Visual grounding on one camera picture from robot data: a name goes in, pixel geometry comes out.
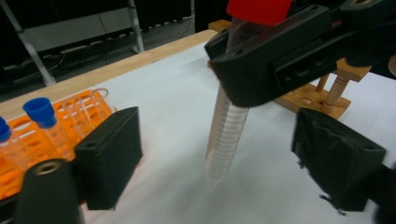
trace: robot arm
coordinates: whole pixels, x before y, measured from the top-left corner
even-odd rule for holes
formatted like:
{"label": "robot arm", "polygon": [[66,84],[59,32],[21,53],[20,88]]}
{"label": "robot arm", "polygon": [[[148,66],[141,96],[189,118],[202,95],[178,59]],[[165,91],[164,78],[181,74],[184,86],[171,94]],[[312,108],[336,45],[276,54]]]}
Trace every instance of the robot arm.
{"label": "robot arm", "polygon": [[396,53],[394,0],[332,1],[291,14],[227,53],[227,31],[206,44],[210,64],[234,105],[272,101],[334,71],[341,58],[368,66]]}
{"label": "robot arm", "polygon": [[380,145],[328,115],[302,108],[291,151],[327,193],[320,197],[340,214],[362,212],[370,199],[380,207],[376,223],[394,223],[396,171],[382,164],[386,150]]}

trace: metal rod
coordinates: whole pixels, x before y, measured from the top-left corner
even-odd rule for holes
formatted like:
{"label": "metal rod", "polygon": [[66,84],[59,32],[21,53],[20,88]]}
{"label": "metal rod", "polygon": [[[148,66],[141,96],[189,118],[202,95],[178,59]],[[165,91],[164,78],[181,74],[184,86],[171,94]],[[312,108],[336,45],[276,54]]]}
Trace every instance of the metal rod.
{"label": "metal rod", "polygon": [[322,92],[324,86],[326,85],[327,79],[329,79],[329,75],[323,76],[320,78],[319,84],[317,85],[316,92]]}
{"label": "metal rod", "polygon": [[35,48],[33,47],[32,43],[29,41],[29,38],[26,36],[26,33],[21,28],[20,24],[18,23],[17,19],[15,18],[11,9],[9,8],[6,0],[0,0],[0,5],[3,8],[3,10],[5,11],[9,21],[14,26],[15,32],[17,33],[18,37],[20,38],[22,44],[26,47],[27,51],[30,54],[30,57],[32,57],[33,61],[35,62],[35,65],[37,66],[38,70],[40,71],[41,76],[43,77],[43,80],[44,80],[44,83],[46,84],[46,86],[55,84],[56,83],[55,78],[53,78],[53,76],[47,70],[46,66],[41,61],[40,57],[37,54],[37,51],[35,51]]}
{"label": "metal rod", "polygon": [[128,0],[128,12],[129,12],[129,17],[131,18],[132,28],[134,29],[134,36],[136,38],[136,45],[137,45],[136,51],[138,53],[141,53],[145,51],[145,49],[143,47],[142,33],[140,32],[139,19],[137,18],[137,11],[136,11],[136,5],[134,4],[134,0]]}

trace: wooden stand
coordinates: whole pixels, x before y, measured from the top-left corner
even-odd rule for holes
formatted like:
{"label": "wooden stand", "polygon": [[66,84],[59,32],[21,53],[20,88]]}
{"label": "wooden stand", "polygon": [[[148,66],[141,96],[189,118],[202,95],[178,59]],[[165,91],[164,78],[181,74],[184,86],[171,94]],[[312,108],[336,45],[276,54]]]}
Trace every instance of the wooden stand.
{"label": "wooden stand", "polygon": [[[230,25],[229,21],[214,21],[209,23],[209,29],[220,32]],[[329,77],[327,75],[320,79],[316,87],[312,84],[306,84],[275,99],[274,102],[293,112],[297,112],[301,107],[310,108],[339,119],[351,103],[348,99],[342,97],[349,80],[360,82],[370,69],[371,67],[352,67],[347,64],[345,59],[339,60],[337,70],[333,72],[337,75],[337,79],[329,91],[323,90]]]}

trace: white paper sheet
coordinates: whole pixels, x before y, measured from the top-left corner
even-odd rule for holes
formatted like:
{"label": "white paper sheet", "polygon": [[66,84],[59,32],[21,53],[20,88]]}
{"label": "white paper sheet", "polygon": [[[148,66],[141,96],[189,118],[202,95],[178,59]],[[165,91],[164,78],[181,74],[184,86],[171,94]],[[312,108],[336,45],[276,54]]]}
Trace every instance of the white paper sheet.
{"label": "white paper sheet", "polygon": [[[219,82],[207,60],[199,45],[98,85],[118,109],[139,106],[144,157],[116,210],[85,209],[88,224],[373,223],[373,203],[342,217],[318,197],[290,152],[295,114],[274,103],[250,110],[231,170],[208,194],[204,160]],[[351,81],[343,96],[352,104],[340,118],[389,150],[386,165],[396,161],[395,92],[395,81],[373,74]]]}

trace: wooden block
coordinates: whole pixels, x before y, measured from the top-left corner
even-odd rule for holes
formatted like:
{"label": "wooden block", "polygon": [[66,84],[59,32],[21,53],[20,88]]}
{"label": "wooden block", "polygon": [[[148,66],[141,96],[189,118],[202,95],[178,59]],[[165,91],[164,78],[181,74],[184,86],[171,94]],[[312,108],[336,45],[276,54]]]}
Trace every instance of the wooden block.
{"label": "wooden block", "polygon": [[[274,100],[275,103],[284,106],[285,108],[297,113],[299,108],[310,108],[323,112],[323,103],[326,101],[328,92],[317,92],[316,86],[306,84],[301,88],[291,91]],[[335,119],[339,119],[341,115],[347,110],[350,101],[341,98],[340,101],[333,107],[332,112],[328,115]]]}
{"label": "wooden block", "polygon": [[370,72],[370,69],[371,66],[352,67],[347,64],[346,59],[340,59],[337,61],[337,70],[334,73],[349,80],[360,82]]}
{"label": "wooden block", "polygon": [[230,21],[220,20],[220,21],[213,21],[209,23],[209,30],[220,32],[222,30],[227,29],[231,25]]}

